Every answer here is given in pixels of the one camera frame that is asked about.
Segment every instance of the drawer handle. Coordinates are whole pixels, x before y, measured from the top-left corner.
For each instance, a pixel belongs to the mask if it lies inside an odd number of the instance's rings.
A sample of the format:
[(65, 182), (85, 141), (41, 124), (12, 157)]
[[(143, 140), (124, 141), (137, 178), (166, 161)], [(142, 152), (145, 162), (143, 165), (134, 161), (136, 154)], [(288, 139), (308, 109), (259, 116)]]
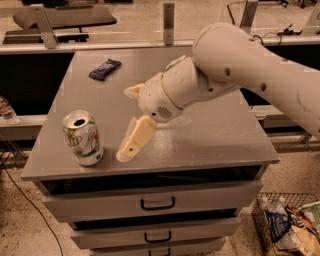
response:
[(141, 203), (141, 208), (145, 211), (158, 211), (158, 210), (167, 210), (167, 209), (173, 208), (176, 205), (176, 199), (172, 197), (171, 201), (172, 203), (170, 205), (158, 206), (158, 207), (146, 207), (143, 199), (141, 199), (140, 203)]
[(148, 239), (148, 234), (147, 233), (144, 233), (144, 240), (147, 242), (147, 243), (163, 243), (163, 242), (168, 242), (171, 240), (171, 231), (169, 231), (169, 234), (168, 234), (168, 238), (165, 238), (165, 239), (159, 239), (159, 240), (149, 240)]
[(171, 250), (168, 248), (168, 254), (162, 255), (162, 256), (170, 256), (171, 255)]

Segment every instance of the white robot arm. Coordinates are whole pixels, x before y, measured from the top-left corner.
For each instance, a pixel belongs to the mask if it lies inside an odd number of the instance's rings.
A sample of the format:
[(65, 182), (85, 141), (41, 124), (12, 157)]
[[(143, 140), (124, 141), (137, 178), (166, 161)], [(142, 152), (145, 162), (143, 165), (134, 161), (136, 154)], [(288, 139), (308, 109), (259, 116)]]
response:
[(214, 23), (197, 35), (193, 57), (181, 57), (164, 73), (125, 93), (138, 99), (143, 117), (133, 120), (117, 153), (132, 159), (166, 123), (199, 101), (246, 88), (274, 105), (320, 139), (320, 72), (283, 59), (250, 35), (227, 23)]

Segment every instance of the aluminum can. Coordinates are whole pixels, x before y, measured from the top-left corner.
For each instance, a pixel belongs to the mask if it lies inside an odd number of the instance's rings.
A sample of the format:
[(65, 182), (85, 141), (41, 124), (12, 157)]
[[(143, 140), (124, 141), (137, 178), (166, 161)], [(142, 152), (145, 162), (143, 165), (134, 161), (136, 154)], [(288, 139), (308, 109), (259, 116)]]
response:
[(63, 119), (63, 132), (69, 147), (81, 165), (93, 165), (103, 156), (95, 120), (85, 110), (75, 110)]

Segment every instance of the cabinet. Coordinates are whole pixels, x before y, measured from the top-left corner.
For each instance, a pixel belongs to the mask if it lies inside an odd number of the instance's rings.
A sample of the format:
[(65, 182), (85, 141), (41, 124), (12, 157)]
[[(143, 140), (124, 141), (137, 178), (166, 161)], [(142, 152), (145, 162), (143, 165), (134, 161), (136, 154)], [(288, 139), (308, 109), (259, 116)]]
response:
[[(278, 161), (241, 93), (192, 105), (160, 124), (152, 141), (128, 163), (115, 154), (133, 116), (142, 113), (123, 90), (148, 80), (191, 47), (78, 51), (22, 172), (71, 239), (90, 255), (164, 256), (218, 251), (240, 225)], [(88, 77), (106, 59), (122, 62), (103, 82)], [(63, 117), (90, 112), (103, 159), (77, 164), (62, 133)]]

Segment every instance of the cabinet top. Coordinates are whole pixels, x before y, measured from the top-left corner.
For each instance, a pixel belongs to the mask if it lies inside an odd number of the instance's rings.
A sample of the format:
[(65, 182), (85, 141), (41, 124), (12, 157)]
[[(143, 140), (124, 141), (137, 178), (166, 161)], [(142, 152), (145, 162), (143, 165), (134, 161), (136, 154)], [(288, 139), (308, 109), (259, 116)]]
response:
[[(54, 180), (277, 162), (275, 149), (239, 91), (192, 105), (175, 120), (160, 124), (134, 159), (117, 161), (131, 118), (142, 115), (124, 89), (144, 83), (183, 54), (191, 55), (191, 47), (76, 52), (21, 178)], [(88, 77), (109, 58), (122, 66), (105, 81)], [(62, 129), (64, 116), (80, 109), (96, 120), (104, 148), (103, 159), (91, 167), (76, 162)]]

